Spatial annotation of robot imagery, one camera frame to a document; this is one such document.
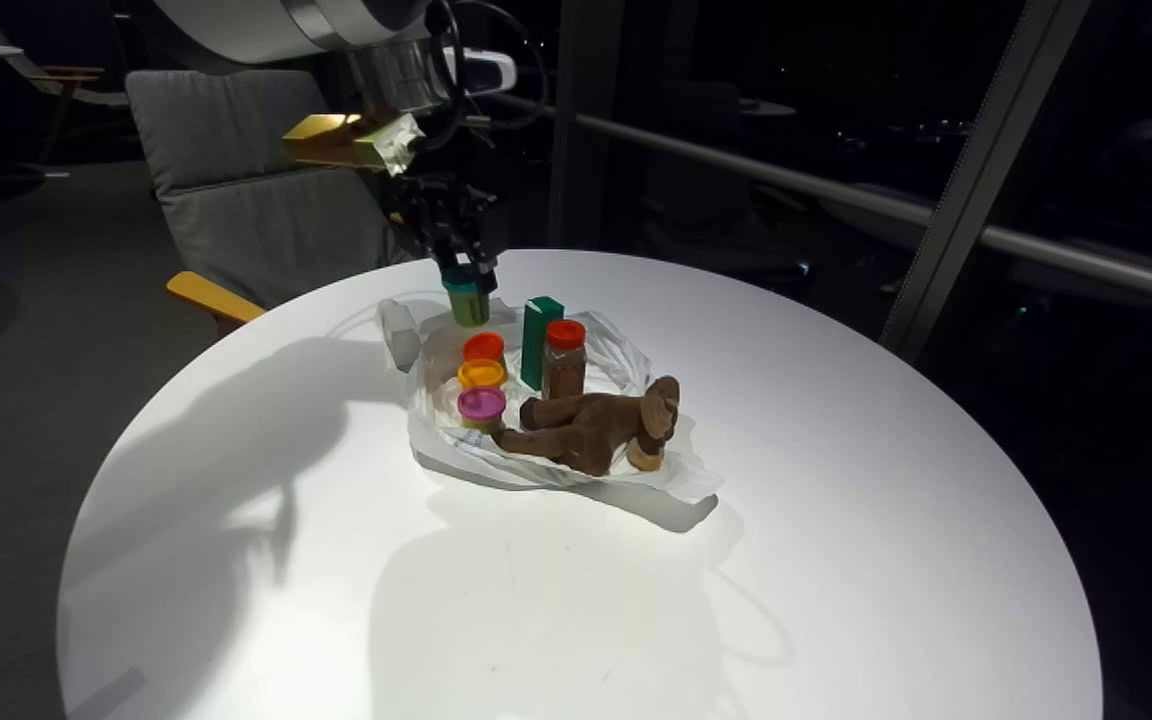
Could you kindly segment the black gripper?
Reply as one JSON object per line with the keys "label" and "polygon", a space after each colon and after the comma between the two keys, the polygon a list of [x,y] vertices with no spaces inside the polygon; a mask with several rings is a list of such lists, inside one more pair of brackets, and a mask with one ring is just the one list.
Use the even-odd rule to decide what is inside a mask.
{"label": "black gripper", "polygon": [[459,258],[468,258],[475,293],[490,298],[501,288],[501,247],[484,235],[494,197],[455,169],[435,169],[422,145],[412,145],[404,171],[379,182],[379,206],[435,261],[439,284],[459,284]]}

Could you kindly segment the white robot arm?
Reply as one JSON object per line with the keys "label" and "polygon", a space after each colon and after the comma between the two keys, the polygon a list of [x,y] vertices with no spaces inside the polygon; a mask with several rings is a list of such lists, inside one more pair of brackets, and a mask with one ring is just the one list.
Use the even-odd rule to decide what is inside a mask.
{"label": "white robot arm", "polygon": [[230,63],[330,55],[346,67],[356,103],[307,112],[282,131],[294,162],[372,171],[387,207],[435,261],[455,298],[494,293],[494,247],[481,216],[489,193],[450,171],[429,171],[484,97],[506,97],[520,63],[468,48],[455,0],[151,0],[191,46]]}

